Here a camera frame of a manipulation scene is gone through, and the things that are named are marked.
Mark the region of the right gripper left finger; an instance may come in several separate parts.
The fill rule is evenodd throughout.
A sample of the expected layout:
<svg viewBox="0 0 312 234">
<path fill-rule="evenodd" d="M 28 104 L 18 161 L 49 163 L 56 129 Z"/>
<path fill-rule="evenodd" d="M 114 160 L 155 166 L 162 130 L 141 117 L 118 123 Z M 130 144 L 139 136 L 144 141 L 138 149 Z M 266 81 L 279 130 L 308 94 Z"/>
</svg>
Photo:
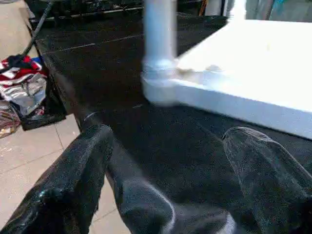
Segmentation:
<svg viewBox="0 0 312 234">
<path fill-rule="evenodd" d="M 2 234 L 87 234 L 98 210 L 113 132 L 82 132 L 40 176 L 1 229 Z"/>
</svg>

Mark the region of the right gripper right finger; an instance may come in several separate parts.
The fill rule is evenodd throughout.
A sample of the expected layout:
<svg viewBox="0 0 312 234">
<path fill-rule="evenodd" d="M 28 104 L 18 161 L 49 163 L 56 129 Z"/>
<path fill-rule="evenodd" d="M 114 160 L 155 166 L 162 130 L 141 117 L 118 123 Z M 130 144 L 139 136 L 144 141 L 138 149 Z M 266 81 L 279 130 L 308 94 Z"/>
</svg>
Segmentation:
<svg viewBox="0 0 312 234">
<path fill-rule="evenodd" d="M 312 176 L 278 142 L 245 127 L 223 136 L 224 151 L 264 234 L 312 232 Z"/>
</svg>

